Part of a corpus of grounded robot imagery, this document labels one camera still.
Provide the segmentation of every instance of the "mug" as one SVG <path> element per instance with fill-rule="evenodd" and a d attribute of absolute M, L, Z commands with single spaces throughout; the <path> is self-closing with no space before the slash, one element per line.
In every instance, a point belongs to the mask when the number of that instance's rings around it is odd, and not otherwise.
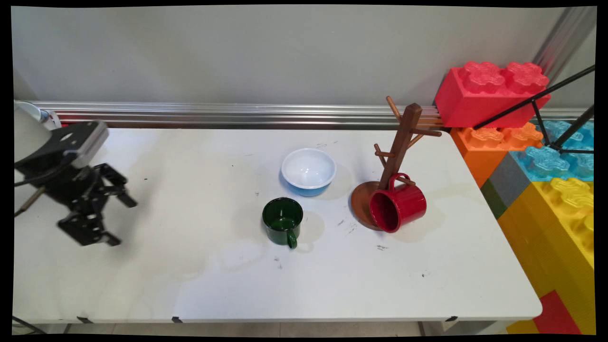
<path fill-rule="evenodd" d="M 268 202 L 262 210 L 266 235 L 278 245 L 288 245 L 291 249 L 296 248 L 303 216 L 304 212 L 298 202 L 287 197 L 275 198 Z"/>
<path fill-rule="evenodd" d="M 395 180 L 405 173 L 390 177 L 388 190 L 376 190 L 370 198 L 371 217 L 378 228 L 385 232 L 396 232 L 402 225 L 424 216 L 426 199 L 416 185 L 403 184 L 395 187 Z"/>

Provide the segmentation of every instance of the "blue bowl exterior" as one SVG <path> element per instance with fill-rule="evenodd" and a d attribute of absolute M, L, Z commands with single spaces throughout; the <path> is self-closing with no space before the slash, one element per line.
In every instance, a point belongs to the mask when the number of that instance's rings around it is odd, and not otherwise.
<path fill-rule="evenodd" d="M 289 188 L 300 196 L 310 197 L 310 196 L 320 195 L 323 191 L 325 191 L 325 189 L 327 189 L 328 186 L 330 186 L 330 185 L 327 184 L 326 186 L 322 186 L 318 189 L 302 189 L 302 188 L 295 187 L 290 184 Z"/>

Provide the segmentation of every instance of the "red mug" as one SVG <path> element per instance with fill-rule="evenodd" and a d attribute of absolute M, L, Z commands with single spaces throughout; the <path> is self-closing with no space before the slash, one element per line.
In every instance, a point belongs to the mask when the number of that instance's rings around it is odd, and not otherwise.
<path fill-rule="evenodd" d="M 405 173 L 390 177 L 388 190 L 376 190 L 370 198 L 371 217 L 376 225 L 385 232 L 396 232 L 402 225 L 424 216 L 426 199 L 416 185 L 404 184 L 395 188 L 395 180 Z"/>

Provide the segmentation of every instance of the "table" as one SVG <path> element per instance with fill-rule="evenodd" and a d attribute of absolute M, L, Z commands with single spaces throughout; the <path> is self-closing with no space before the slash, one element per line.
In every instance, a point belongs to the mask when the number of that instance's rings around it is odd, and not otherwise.
<path fill-rule="evenodd" d="M 373 144 L 387 150 L 394 135 L 110 129 L 91 165 L 124 174 L 139 202 L 129 209 L 111 198 L 104 210 L 123 243 L 80 246 L 55 226 L 67 208 L 42 196 L 15 218 L 13 314 L 30 323 L 455 316 L 484 322 L 472 333 L 538 316 L 541 304 L 448 134 L 422 138 L 401 166 L 427 198 L 423 218 L 394 234 L 356 221 L 350 193 L 379 180 Z M 318 197 L 298 196 L 280 178 L 283 158 L 303 147 L 337 164 Z M 15 210 L 33 191 L 15 189 Z M 296 250 L 263 231 L 262 208 L 277 197 L 304 210 Z"/>

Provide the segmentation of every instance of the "bowl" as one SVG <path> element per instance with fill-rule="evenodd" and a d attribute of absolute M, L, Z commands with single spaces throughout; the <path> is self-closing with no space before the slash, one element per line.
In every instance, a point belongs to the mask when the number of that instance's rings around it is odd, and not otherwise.
<path fill-rule="evenodd" d="M 336 176 L 336 162 L 321 150 L 302 148 L 285 157 L 281 174 L 295 193 L 316 196 L 325 191 Z"/>

